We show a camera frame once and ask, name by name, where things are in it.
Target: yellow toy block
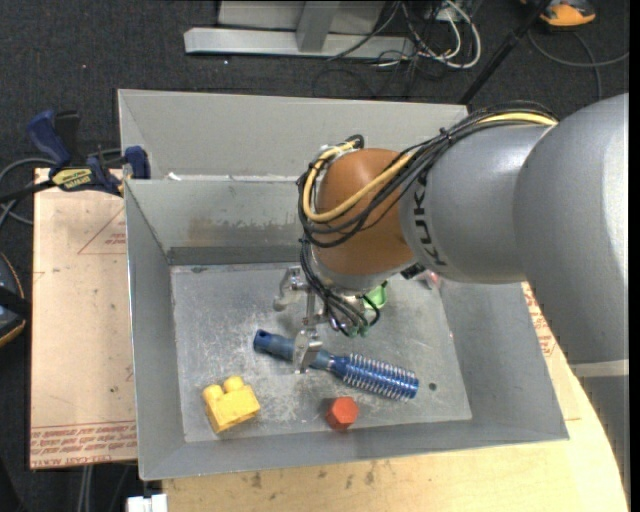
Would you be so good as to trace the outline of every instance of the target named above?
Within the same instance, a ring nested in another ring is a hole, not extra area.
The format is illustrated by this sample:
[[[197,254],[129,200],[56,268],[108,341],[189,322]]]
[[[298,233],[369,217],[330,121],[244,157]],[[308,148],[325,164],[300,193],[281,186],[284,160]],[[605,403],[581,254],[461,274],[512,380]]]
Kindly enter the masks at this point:
[[[217,384],[202,391],[207,416],[216,433],[253,418],[260,410],[253,389],[243,382],[242,377],[229,377],[223,386],[224,391]]]

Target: orange object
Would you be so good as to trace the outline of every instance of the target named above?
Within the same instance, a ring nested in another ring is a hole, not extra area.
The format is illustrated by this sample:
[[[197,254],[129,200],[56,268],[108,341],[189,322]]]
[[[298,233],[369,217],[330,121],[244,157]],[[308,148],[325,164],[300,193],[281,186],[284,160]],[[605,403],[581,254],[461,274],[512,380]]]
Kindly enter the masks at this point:
[[[346,430],[358,418],[358,404],[350,396],[336,398],[326,414],[327,423],[334,430]]]

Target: blue clamp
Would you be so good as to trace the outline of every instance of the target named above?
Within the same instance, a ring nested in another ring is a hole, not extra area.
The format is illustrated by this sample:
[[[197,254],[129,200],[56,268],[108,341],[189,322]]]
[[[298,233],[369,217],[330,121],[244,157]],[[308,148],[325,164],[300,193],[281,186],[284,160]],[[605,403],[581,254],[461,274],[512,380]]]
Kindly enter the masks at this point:
[[[49,180],[64,191],[100,190],[119,196],[122,194],[124,179],[151,177],[149,160],[140,146],[125,150],[122,158],[122,163],[125,164],[122,180],[109,172],[102,158],[95,156],[87,158],[85,166],[69,166],[72,155],[56,132],[52,110],[41,112],[31,119],[27,134],[34,145],[55,162],[49,171]]]

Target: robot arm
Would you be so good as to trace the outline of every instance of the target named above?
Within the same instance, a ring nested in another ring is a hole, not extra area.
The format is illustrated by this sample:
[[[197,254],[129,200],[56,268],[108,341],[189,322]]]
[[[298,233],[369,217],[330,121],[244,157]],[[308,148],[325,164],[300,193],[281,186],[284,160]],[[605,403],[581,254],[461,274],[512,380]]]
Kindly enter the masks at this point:
[[[560,123],[525,104],[487,109],[400,153],[355,137],[299,181],[303,270],[350,333],[371,323],[367,294],[407,267],[528,280],[627,489],[628,110],[628,94]]]

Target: metal stand base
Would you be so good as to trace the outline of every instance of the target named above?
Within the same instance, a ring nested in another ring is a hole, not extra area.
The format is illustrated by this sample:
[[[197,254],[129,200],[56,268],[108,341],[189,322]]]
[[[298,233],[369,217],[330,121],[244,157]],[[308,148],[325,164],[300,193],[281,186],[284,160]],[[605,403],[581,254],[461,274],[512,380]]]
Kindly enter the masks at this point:
[[[245,30],[231,28],[192,28],[185,32],[187,54],[287,55],[293,57],[333,57],[356,45],[365,36],[327,34],[319,50],[301,51],[296,32]],[[384,52],[402,52],[410,44],[404,37],[376,36],[362,45],[350,58],[375,59]]]

